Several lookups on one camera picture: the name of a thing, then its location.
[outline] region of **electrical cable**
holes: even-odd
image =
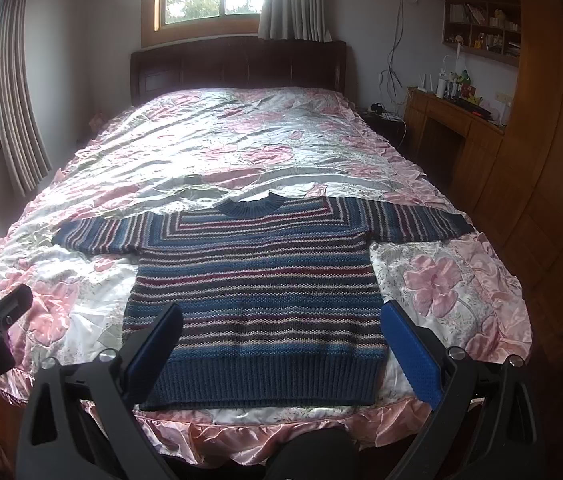
[[[405,101],[399,101],[397,99],[398,94],[398,87],[399,89],[403,89],[404,86],[402,85],[397,72],[394,69],[394,62],[395,62],[395,52],[401,44],[402,38],[404,37],[404,2],[409,4],[416,4],[419,0],[409,1],[409,0],[399,0],[399,6],[397,7],[397,17],[395,20],[395,35],[393,37],[393,46],[390,49],[387,57],[388,61],[388,68],[382,70],[379,73],[379,93],[380,97],[383,100],[383,81],[384,81],[384,74],[388,73],[387,81],[386,81],[386,92],[388,93],[388,98],[392,105],[399,109],[402,105],[405,104]]]

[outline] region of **wooden headboard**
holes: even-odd
[[[302,86],[343,93],[346,44],[234,36],[133,52],[130,96],[135,106],[191,88]]]

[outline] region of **bedspread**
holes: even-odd
[[[0,392],[24,403],[40,360],[92,360],[122,343],[122,317],[137,272],[132,257],[89,258],[51,243],[59,225],[91,216],[207,208],[221,200],[356,196],[456,212],[337,92],[205,89],[161,96],[111,121],[30,202],[0,240],[0,297],[20,283],[33,307],[10,330],[16,367]],[[430,243],[374,243],[383,297],[395,298],[446,346],[502,362],[528,355],[531,332],[519,281],[483,234]],[[86,409],[96,416],[94,406]],[[384,446],[423,424],[394,356],[373,406],[136,412],[159,452],[213,466],[266,459],[297,434],[346,427],[360,447]]]

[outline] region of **blue gripper pad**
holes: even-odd
[[[173,303],[160,313],[149,328],[135,332],[129,337],[136,337],[141,343],[126,368],[126,376],[122,385],[122,399],[131,407],[146,400],[153,389],[162,368],[168,361],[173,348],[177,344],[184,326],[184,316],[177,303]]]
[[[428,402],[435,410],[443,397],[441,370],[412,327],[399,314],[399,304],[394,303],[393,300],[388,301],[381,308],[381,332],[404,370],[415,395]]]

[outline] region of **power outlet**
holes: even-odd
[[[495,92],[495,100],[507,105],[513,104],[513,98],[510,95],[506,95],[502,92]]]

